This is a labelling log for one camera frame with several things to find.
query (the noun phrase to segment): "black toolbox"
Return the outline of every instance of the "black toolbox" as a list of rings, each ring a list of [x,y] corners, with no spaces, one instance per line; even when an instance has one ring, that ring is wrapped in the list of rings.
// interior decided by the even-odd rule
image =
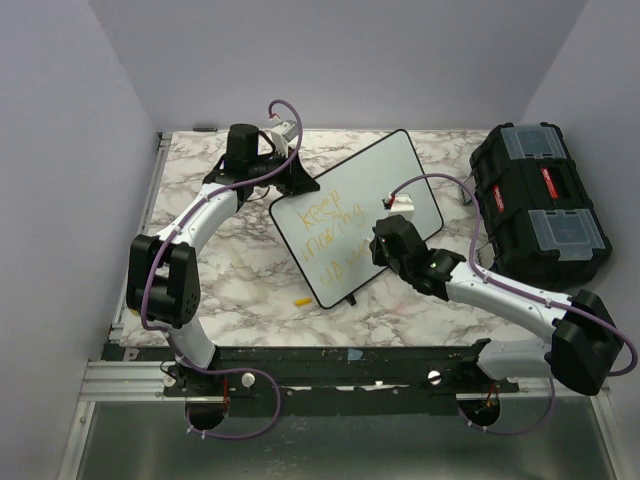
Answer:
[[[470,163],[496,272],[551,290],[593,278],[611,243],[556,125],[499,125]]]

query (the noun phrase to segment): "lavender wall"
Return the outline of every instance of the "lavender wall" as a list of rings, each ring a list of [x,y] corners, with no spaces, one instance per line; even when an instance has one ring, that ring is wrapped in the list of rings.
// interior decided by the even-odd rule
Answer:
[[[593,288],[640,344],[640,2],[590,0],[531,100],[525,122],[560,125],[614,253]],[[628,357],[625,353],[621,364]],[[640,372],[612,379],[613,404],[640,474]]]
[[[0,15],[0,478],[55,478],[157,136],[84,0]]]
[[[155,125],[491,128],[520,118],[585,0],[90,0]]]

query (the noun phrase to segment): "marker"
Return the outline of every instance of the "marker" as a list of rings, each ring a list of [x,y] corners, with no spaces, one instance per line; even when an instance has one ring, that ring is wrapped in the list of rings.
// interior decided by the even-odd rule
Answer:
[[[303,307],[305,305],[309,305],[311,303],[311,298],[307,297],[307,298],[301,298],[300,300],[296,300],[295,302],[293,302],[293,304],[296,307]]]

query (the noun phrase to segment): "toolbox clear lid compartment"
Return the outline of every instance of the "toolbox clear lid compartment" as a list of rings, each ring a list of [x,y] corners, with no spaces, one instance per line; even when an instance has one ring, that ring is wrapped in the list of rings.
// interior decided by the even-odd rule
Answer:
[[[593,250],[605,248],[588,209],[529,210],[540,250],[560,251],[561,262],[591,260]]]
[[[567,158],[555,129],[541,125],[503,128],[500,133],[511,160]]]

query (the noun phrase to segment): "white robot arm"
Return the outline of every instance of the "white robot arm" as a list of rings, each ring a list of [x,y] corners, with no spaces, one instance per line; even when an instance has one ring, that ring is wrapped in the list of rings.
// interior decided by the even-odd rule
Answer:
[[[370,248],[373,262],[390,267],[425,295],[465,303],[513,322],[538,339],[497,342],[486,339],[476,359],[478,367],[493,380],[507,377],[555,377],[568,388],[595,395],[609,374],[622,342],[602,328],[571,311],[593,313],[614,326],[597,295],[581,291],[576,297],[554,293],[480,268],[474,271],[462,255],[444,249],[428,249],[407,220],[412,208],[399,202],[397,211],[378,220]],[[489,282],[498,280],[505,288]],[[511,288],[523,293],[512,293]],[[542,297],[545,303],[526,298]]]
[[[138,235],[131,244],[126,301],[129,308],[141,311],[153,259],[163,242],[171,238],[162,255],[162,264],[168,265],[169,273],[154,276],[148,296],[147,324],[151,329],[163,331],[176,351],[200,368],[209,367],[216,346],[207,338],[196,315],[200,302],[197,257],[220,225],[251,196],[253,185],[212,194],[227,185],[264,177],[293,155],[288,145],[298,135],[298,125],[274,118],[278,123],[271,129],[271,139],[253,125],[232,125],[226,153],[204,178],[193,202],[155,236]],[[259,137],[271,145],[271,152],[258,153]],[[280,173],[256,185],[275,186],[284,195],[301,195],[320,188],[297,157]]]

